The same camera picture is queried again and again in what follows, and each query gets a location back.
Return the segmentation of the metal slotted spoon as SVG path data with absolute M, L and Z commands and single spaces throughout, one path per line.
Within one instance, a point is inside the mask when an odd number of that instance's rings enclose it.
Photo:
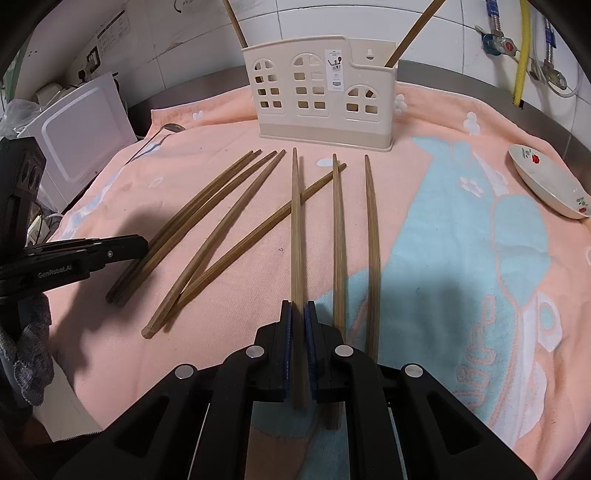
M 177 123 L 169 122 L 163 124 L 151 137 L 149 137 L 143 145 L 129 158 L 128 163 L 134 161 L 147 147 L 148 145 L 163 131 L 167 131 L 170 133 L 180 133 L 184 131 L 185 128 Z

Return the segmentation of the white microwave oven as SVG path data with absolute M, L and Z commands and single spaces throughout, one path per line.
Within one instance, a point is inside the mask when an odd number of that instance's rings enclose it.
M 136 142 L 110 73 L 58 100 L 19 135 L 35 138 L 45 156 L 39 197 L 59 213 L 116 153 Z

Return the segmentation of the metal water valve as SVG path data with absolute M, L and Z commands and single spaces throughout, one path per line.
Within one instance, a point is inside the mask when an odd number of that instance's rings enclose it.
M 476 31 L 481 35 L 483 50 L 492 56 L 506 55 L 514 58 L 518 48 L 512 39 L 505 37 L 503 32 L 494 29 L 492 32 L 485 32 L 480 26 L 475 26 Z

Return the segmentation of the wall power socket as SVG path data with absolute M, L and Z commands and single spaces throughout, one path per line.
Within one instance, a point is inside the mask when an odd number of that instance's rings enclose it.
M 85 71 L 88 75 L 93 74 L 99 67 L 101 61 L 98 47 L 94 46 L 86 56 Z

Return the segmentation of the white floral ceramic dish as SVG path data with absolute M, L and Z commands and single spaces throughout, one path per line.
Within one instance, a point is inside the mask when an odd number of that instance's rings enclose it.
M 573 220 L 590 217 L 590 195 L 569 169 L 525 145 L 511 145 L 509 155 L 522 180 L 548 207 Z

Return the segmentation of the grey knitted sleeve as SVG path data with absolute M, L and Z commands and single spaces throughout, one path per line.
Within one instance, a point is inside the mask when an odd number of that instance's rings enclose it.
M 19 404 L 40 406 L 54 378 L 49 300 L 43 293 L 26 298 L 1 319 L 14 321 L 18 330 L 11 334 L 6 324 L 1 326 L 1 369 Z

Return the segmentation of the beige plastic utensil holder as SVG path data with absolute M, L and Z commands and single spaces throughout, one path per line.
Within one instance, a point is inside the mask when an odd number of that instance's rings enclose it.
M 397 44 L 340 35 L 242 50 L 263 138 L 388 151 L 393 145 Z

